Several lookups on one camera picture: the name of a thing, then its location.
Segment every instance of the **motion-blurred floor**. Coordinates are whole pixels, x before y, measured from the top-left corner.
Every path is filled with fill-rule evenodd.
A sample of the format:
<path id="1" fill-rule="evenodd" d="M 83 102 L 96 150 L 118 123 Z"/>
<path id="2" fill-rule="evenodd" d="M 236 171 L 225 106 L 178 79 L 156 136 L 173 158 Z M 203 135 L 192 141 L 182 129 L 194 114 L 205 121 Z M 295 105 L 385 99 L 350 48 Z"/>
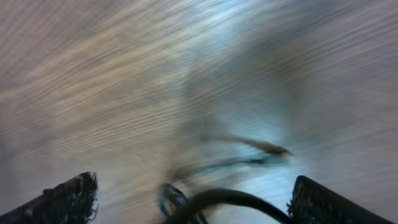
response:
<path id="1" fill-rule="evenodd" d="M 169 168 L 252 153 L 200 137 L 228 133 L 296 156 L 224 186 L 285 210 L 304 174 L 398 222 L 397 26 L 396 0 L 5 0 L 0 213 L 91 170 L 93 223 L 157 223 Z"/>

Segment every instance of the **black cable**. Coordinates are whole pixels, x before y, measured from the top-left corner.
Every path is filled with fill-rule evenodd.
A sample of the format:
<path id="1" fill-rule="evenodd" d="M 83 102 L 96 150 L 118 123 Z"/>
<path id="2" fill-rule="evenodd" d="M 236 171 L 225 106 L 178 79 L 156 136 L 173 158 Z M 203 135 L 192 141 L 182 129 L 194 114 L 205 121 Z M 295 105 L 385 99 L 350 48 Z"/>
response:
<path id="1" fill-rule="evenodd" d="M 280 223 L 292 223 L 292 220 L 279 209 L 253 195 L 230 189 L 211 189 L 192 197 L 190 201 L 179 208 L 164 224 L 186 223 L 188 219 L 200 210 L 211 205 L 228 203 L 260 210 Z"/>
<path id="2" fill-rule="evenodd" d="M 188 198 L 182 193 L 181 190 L 174 187 L 171 184 L 164 184 L 160 188 L 160 199 L 159 207 L 160 211 L 167 217 L 170 218 L 171 214 L 167 210 L 167 202 L 170 202 L 174 207 L 174 210 L 180 210 L 187 202 Z M 192 215 L 189 219 L 191 224 L 208 224 L 205 216 L 200 212 Z"/>
<path id="3" fill-rule="evenodd" d="M 175 170 L 175 172 L 171 175 L 170 179 L 171 179 L 171 182 L 181 180 L 184 183 L 186 183 L 191 189 L 195 189 L 195 186 L 188 180 L 188 177 L 190 177 L 192 175 L 199 174 L 201 172 L 208 171 L 208 170 L 211 171 L 214 169 L 231 167 L 231 166 L 235 166 L 238 164 L 247 164 L 247 165 L 268 164 L 268 163 L 272 163 L 272 159 L 275 159 L 275 157 L 277 157 L 277 156 L 262 156 L 262 157 L 255 158 L 255 159 L 228 159 L 228 160 L 219 162 L 217 164 L 204 165 L 204 166 L 199 166 L 199 167 L 194 167 L 194 168 L 181 167 L 181 168 Z M 219 203 L 223 203 L 223 202 L 229 203 L 227 200 L 220 201 Z M 187 206 L 187 203 L 188 203 L 188 198 L 183 194 L 183 192 L 181 192 L 178 188 L 174 187 L 172 184 L 164 184 L 160 187 L 159 207 L 160 207 L 160 211 L 167 218 L 170 218 L 172 216 L 171 213 L 175 213 L 177 211 L 180 211 L 182 208 L 185 208 Z M 172 207 L 173 212 L 171 212 L 167 209 L 170 207 Z M 275 210 L 277 210 L 279 213 L 284 215 L 283 212 L 279 211 L 276 208 L 274 208 L 273 212 Z M 194 212 L 193 214 L 191 214 L 189 216 L 190 217 L 187 219 L 188 219 L 188 222 L 191 224 L 207 224 L 206 218 L 200 212 L 200 209 L 198 209 L 196 212 Z"/>

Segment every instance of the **wire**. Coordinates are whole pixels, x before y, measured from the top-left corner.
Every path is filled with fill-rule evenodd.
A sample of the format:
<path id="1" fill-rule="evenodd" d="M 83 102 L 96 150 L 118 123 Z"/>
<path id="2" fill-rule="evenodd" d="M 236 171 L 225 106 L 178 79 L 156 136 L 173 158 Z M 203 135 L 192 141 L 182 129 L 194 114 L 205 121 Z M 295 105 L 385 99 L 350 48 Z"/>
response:
<path id="1" fill-rule="evenodd" d="M 196 189 L 196 187 L 194 186 L 193 183 L 191 183 L 188 180 L 188 177 L 195 175 L 195 174 L 199 174 L 201 172 L 205 172 L 208 170 L 215 170 L 215 169 L 220 169 L 220 168 L 225 168 L 225 167 L 231 167 L 231 166 L 235 166 L 238 164 L 247 164 L 247 165 L 256 165 L 256 164 L 268 164 L 268 163 L 272 163 L 273 159 L 275 159 L 276 156 L 262 156 L 259 158 L 255 158 L 255 159 L 228 159 L 228 160 L 224 160 L 221 161 L 217 164 L 210 164 L 210 165 L 204 165 L 204 166 L 199 166 L 199 167 L 181 167 L 179 169 L 177 169 L 172 175 L 171 175 L 171 182 L 175 182 L 177 180 L 181 180 L 184 183 L 186 183 L 191 189 Z M 225 192 L 226 189 L 218 189 L 217 191 L 220 193 Z M 179 190 L 178 188 L 174 187 L 172 184 L 164 184 L 162 186 L 160 186 L 160 197 L 159 197 L 159 208 L 160 211 L 166 216 L 166 218 L 171 218 L 174 217 L 175 214 L 179 213 L 181 210 L 186 209 L 186 207 L 189 206 L 193 206 L 194 208 L 197 208 L 195 212 L 191 212 L 187 217 L 185 217 L 184 219 L 188 219 L 189 223 L 191 224 L 207 224 L 208 222 L 206 221 L 205 216 L 200 212 L 200 206 L 202 205 L 203 202 L 204 203 L 208 203 L 208 205 L 213 205 L 214 203 L 231 203 L 231 204 L 235 204 L 235 205 L 245 205 L 247 203 L 247 206 L 249 207 L 253 207 L 255 205 L 258 204 L 258 200 L 261 200 L 259 198 L 256 198 L 252 195 L 248 195 L 246 193 L 240 192 L 241 194 L 238 194 L 238 191 L 233 191 L 233 190 L 226 190 L 227 193 L 225 194 L 221 194 L 224 196 L 229 196 L 231 195 L 231 192 L 234 192 L 232 194 L 232 196 L 237 197 L 236 200 L 228 200 L 228 198 L 222 198 L 222 200 L 212 200 L 210 198 L 208 199 L 196 199 L 199 200 L 200 204 L 196 204 L 197 202 L 193 201 L 193 205 L 190 205 L 190 203 L 188 203 L 188 198 L 184 195 L 184 193 Z M 212 192 L 212 190 L 210 191 L 206 191 L 207 194 L 214 194 Z M 267 202 L 264 202 L 261 200 L 260 204 L 265 204 L 267 205 L 266 209 L 269 209 L 272 207 L 271 209 L 271 216 L 274 217 L 275 215 L 272 215 L 272 213 L 276 213 L 277 216 L 279 217 L 280 220 L 281 219 L 281 214 L 285 215 L 283 212 L 279 211 L 277 208 L 273 207 L 272 205 L 269 205 Z"/>
<path id="2" fill-rule="evenodd" d="M 198 216 L 198 211 L 219 203 L 255 208 L 280 223 L 292 223 L 292 220 L 286 214 L 258 197 L 237 190 L 211 189 L 197 194 L 190 201 L 186 201 L 186 204 L 180 207 L 164 224 L 186 223 L 188 221 L 195 223 L 195 220 L 191 222 L 193 215 Z"/>

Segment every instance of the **floor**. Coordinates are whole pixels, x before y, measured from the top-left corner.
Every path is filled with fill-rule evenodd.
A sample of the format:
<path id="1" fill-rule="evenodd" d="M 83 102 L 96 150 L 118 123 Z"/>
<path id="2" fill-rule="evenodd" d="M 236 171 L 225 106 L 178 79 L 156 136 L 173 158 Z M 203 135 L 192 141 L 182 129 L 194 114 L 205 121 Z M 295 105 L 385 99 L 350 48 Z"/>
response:
<path id="1" fill-rule="evenodd" d="M 398 222 L 397 26 L 396 0 L 5 0 L 0 213 L 95 171 L 93 223 L 160 223 L 168 170 L 255 153 L 206 133 L 295 154 L 208 185 L 285 210 L 303 174 Z"/>

